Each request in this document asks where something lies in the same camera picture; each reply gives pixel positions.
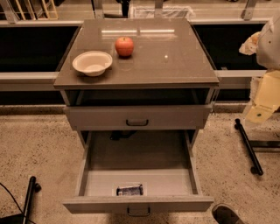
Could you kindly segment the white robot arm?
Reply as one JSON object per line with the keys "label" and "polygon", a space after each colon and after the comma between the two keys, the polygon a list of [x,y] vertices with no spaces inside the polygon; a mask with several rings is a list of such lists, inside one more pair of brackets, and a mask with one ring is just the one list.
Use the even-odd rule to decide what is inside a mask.
{"label": "white robot arm", "polygon": [[261,78],[251,80],[250,104],[245,109],[247,122],[261,124],[280,108],[280,13],[247,38],[239,52],[255,54],[256,62],[267,69]]}

